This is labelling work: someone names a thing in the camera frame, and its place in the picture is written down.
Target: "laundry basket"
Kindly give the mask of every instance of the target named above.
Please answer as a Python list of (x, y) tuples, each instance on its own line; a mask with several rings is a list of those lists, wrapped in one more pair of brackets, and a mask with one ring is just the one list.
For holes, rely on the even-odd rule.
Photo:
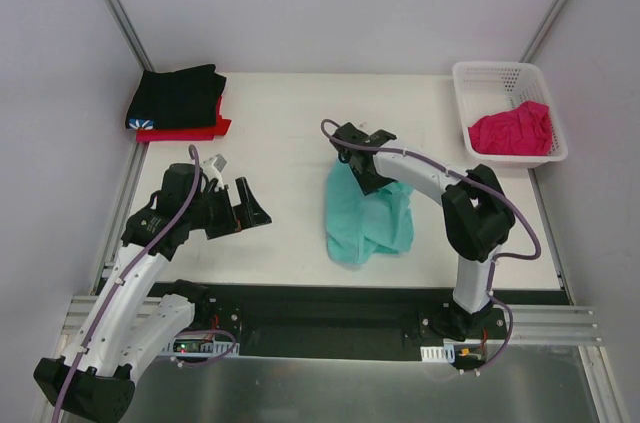
[[(481, 163), (492, 167), (535, 168), (567, 157), (562, 125), (537, 66), (511, 62), (460, 62), (453, 66), (453, 82), (464, 143), (469, 153)], [(473, 149), (469, 138), (470, 126), (483, 116), (513, 110), (528, 100), (549, 107), (553, 140), (546, 156), (484, 155)]]

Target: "red cloth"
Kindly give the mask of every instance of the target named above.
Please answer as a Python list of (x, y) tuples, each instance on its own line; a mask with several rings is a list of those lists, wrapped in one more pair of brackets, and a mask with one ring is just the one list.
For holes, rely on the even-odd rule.
[(549, 107), (525, 101), (515, 110), (480, 118), (469, 136), (473, 149), (484, 155), (547, 155), (552, 141)]
[(213, 140), (215, 136), (224, 136), (229, 131), (231, 120), (222, 118), (220, 115), (221, 104), (222, 97), (218, 98), (218, 103), (216, 104), (215, 126), (186, 128), (184, 130), (137, 130), (136, 141), (140, 143), (150, 141), (204, 141)]

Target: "folded cloth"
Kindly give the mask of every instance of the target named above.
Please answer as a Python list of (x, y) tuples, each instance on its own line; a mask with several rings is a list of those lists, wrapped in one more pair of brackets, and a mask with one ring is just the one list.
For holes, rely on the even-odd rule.
[(349, 165), (336, 162), (327, 179), (327, 250), (332, 260), (361, 265), (373, 253), (411, 249), (409, 186), (394, 182), (365, 196)]
[(480, 118), (469, 136), (473, 149), (485, 155), (547, 155), (553, 138), (549, 107), (525, 101), (515, 110)]
[(216, 136), (224, 136), (229, 131), (231, 120), (222, 118), (220, 115), (220, 105), (222, 97), (218, 98), (216, 104), (216, 124), (204, 128), (188, 128), (186, 130), (138, 130), (136, 131), (136, 141), (147, 143), (150, 141), (204, 141), (213, 140)]
[(215, 65), (196, 66), (173, 73), (145, 71), (133, 96), (125, 126), (133, 129), (183, 130), (216, 124), (213, 102), (227, 79)]

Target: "teal cloth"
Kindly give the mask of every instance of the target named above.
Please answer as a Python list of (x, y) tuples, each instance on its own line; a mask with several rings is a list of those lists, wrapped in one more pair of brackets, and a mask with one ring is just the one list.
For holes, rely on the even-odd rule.
[(411, 249), (413, 189), (390, 183), (365, 196), (349, 165), (336, 162), (327, 179), (327, 249), (332, 260), (361, 265), (373, 253), (398, 254)]

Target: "stack of folded clothes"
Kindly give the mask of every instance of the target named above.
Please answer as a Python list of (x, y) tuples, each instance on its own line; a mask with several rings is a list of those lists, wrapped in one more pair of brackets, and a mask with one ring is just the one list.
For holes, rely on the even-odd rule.
[(136, 141), (212, 140), (229, 130), (220, 116), (227, 79), (215, 65), (172, 73), (145, 71), (127, 111), (126, 127)]

